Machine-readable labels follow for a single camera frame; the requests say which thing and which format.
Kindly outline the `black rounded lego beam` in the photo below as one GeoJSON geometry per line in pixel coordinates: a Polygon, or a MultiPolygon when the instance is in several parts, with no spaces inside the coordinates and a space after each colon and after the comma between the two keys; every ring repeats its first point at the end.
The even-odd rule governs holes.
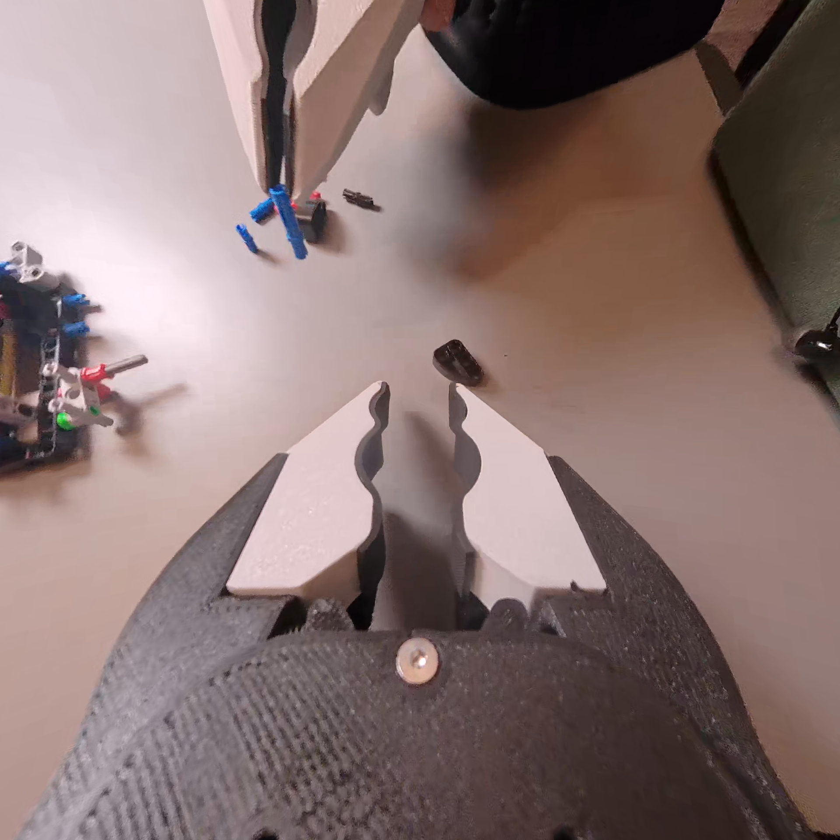
{"type": "Polygon", "coordinates": [[[467,387],[484,383],[485,372],[459,339],[451,339],[433,351],[434,367],[451,382],[467,387]]]}

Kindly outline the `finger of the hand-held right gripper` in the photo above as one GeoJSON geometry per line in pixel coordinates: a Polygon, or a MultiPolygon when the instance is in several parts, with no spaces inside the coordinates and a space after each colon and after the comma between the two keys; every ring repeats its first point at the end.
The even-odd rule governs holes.
{"type": "Polygon", "coordinates": [[[238,136],[258,187],[283,175],[287,148],[284,57],[292,1],[205,1],[217,59],[238,136]]]}
{"type": "Polygon", "coordinates": [[[284,182],[300,201],[327,179],[367,112],[383,113],[422,1],[298,2],[283,56],[284,182]]]}

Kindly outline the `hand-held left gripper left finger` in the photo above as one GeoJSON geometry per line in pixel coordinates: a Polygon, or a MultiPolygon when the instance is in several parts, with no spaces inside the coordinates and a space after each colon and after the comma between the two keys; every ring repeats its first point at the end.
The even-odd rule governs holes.
{"type": "Polygon", "coordinates": [[[385,567],[383,465],[390,388],[376,381],[294,444],[227,579],[239,596],[375,602],[385,567]]]}

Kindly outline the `green sweatshirt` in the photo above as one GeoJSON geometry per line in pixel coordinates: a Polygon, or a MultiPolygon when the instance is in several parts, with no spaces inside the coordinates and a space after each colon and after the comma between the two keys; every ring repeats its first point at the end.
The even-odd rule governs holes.
{"type": "Polygon", "coordinates": [[[736,78],[712,159],[791,348],[838,311],[839,2],[781,2],[736,78]]]}

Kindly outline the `black curved lego piece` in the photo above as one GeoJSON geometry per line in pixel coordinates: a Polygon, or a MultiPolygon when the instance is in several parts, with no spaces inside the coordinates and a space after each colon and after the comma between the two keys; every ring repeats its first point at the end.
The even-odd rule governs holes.
{"type": "Polygon", "coordinates": [[[296,216],[302,236],[307,244],[315,245],[321,242],[329,220],[328,208],[319,196],[310,198],[297,206],[296,216]]]}

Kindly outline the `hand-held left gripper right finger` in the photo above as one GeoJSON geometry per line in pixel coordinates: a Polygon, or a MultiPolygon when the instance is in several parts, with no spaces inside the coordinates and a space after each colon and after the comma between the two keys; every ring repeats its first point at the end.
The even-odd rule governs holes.
{"type": "Polygon", "coordinates": [[[607,584],[541,446],[461,384],[448,392],[455,468],[463,485],[454,538],[465,555],[464,590],[485,608],[531,610],[607,584]]]}

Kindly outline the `lego car chassis assembly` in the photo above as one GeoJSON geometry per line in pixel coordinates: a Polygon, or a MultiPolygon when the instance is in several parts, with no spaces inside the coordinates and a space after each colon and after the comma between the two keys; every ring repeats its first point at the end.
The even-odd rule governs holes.
{"type": "Polygon", "coordinates": [[[88,361],[88,315],[98,310],[68,276],[18,240],[1,264],[2,475],[65,463],[91,427],[111,427],[111,381],[148,363],[143,354],[88,361]]]}

